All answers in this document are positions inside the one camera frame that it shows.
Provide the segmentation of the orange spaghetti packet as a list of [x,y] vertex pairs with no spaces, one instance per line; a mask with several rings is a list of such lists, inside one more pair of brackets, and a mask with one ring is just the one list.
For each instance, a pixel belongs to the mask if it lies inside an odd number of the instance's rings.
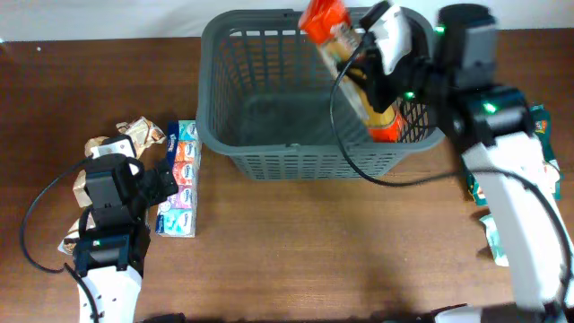
[[[299,19],[299,28],[308,34],[333,77],[337,77],[352,52],[361,43],[361,35],[352,27],[351,15],[341,0],[311,0]],[[339,83],[339,89],[367,128],[373,141],[393,143],[399,140],[404,119],[392,104],[371,105],[366,90],[367,72],[351,68]]]

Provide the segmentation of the green snack bag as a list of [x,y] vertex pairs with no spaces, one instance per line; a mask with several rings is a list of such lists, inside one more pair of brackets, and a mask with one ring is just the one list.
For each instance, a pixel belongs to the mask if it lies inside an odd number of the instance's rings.
[[[552,196],[555,200],[561,199],[561,171],[555,158],[551,145],[552,121],[551,114],[542,104],[530,108],[530,113],[535,122],[535,134],[541,142],[544,155],[544,172],[550,185]],[[482,188],[478,184],[474,175],[462,162],[463,171],[468,193],[478,206],[486,206],[487,200]]]

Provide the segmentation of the pale green wipes packet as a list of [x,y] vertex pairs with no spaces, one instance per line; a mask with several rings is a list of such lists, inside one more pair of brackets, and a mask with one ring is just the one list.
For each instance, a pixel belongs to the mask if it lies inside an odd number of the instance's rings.
[[497,266],[509,267],[509,261],[504,248],[500,242],[500,235],[494,222],[493,216],[487,214],[479,219],[479,222],[484,226],[485,238],[491,250],[494,263]]

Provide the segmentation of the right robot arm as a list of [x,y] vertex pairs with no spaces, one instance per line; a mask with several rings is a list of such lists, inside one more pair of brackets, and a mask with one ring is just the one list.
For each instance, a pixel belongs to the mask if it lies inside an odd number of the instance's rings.
[[399,95],[432,108],[438,128],[477,180],[507,255],[511,303],[455,305],[425,322],[570,322],[573,244],[544,171],[544,150],[523,93],[495,82],[497,27],[480,4],[440,9],[430,56],[413,55],[403,10],[382,1],[361,18],[364,36],[339,65],[361,68],[375,108]]

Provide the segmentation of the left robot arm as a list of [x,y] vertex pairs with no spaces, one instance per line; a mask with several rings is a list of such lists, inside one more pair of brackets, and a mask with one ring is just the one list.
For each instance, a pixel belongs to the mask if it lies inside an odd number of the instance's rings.
[[79,219],[74,268],[81,322],[132,322],[151,243],[150,208],[178,192],[166,159],[147,170],[133,157],[112,153],[85,166],[91,199]]

